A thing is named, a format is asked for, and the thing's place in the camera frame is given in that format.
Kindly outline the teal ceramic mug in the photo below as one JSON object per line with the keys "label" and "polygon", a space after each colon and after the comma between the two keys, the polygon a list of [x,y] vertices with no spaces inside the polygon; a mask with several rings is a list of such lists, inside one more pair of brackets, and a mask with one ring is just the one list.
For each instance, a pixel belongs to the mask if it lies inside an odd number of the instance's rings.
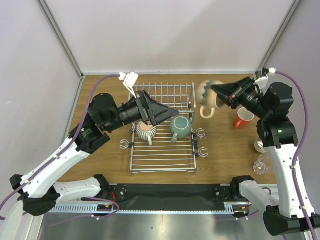
{"label": "teal ceramic mug", "polygon": [[191,130],[192,124],[189,118],[182,115],[175,116],[170,123],[171,142],[176,143],[178,139],[186,138]]}

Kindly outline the beige ceramic mug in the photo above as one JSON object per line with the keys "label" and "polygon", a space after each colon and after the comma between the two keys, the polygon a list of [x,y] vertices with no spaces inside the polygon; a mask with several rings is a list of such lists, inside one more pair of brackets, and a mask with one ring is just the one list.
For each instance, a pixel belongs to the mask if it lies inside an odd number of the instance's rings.
{"label": "beige ceramic mug", "polygon": [[[204,119],[210,119],[214,116],[216,110],[221,109],[225,104],[218,98],[216,92],[211,88],[212,85],[223,85],[224,83],[218,80],[206,80],[202,82],[196,92],[197,101],[200,104],[200,115]],[[205,109],[210,109],[210,115],[205,115]]]}

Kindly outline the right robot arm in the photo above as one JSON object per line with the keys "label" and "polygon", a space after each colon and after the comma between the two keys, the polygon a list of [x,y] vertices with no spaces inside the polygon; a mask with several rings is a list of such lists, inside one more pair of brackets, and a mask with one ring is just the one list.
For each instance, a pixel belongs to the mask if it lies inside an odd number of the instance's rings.
{"label": "right robot arm", "polygon": [[288,118],[294,102],[293,89],[274,82],[261,95],[255,84],[254,79],[247,77],[235,83],[213,84],[211,89],[232,109],[243,106],[258,117],[257,133],[272,160],[278,199],[250,179],[233,185],[230,195],[235,201],[249,200],[262,213],[270,235],[310,232],[310,239],[316,240],[320,216],[309,200],[298,161],[303,142]]}

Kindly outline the white ribbed mug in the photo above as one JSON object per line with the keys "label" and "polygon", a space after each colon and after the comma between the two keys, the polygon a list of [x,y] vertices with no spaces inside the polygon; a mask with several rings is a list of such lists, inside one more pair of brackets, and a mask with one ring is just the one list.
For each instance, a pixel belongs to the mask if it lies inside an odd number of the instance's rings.
{"label": "white ribbed mug", "polygon": [[140,121],[135,128],[138,137],[148,143],[149,146],[153,145],[153,138],[157,134],[157,127],[153,125],[146,125]]}

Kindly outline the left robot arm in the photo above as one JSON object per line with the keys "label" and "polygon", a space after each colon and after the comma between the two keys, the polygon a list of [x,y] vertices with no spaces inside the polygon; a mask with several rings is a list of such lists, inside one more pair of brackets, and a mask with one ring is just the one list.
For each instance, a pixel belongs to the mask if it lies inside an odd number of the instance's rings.
{"label": "left robot arm", "polygon": [[154,100],[145,90],[138,91],[136,97],[120,106],[108,93],[96,95],[87,105],[79,125],[50,157],[30,173],[10,178],[12,188],[20,194],[18,200],[23,203],[23,210],[37,217],[58,203],[107,199],[110,185],[102,174],[73,182],[58,182],[58,179],[110,141],[109,133],[137,121],[157,126],[178,113]]}

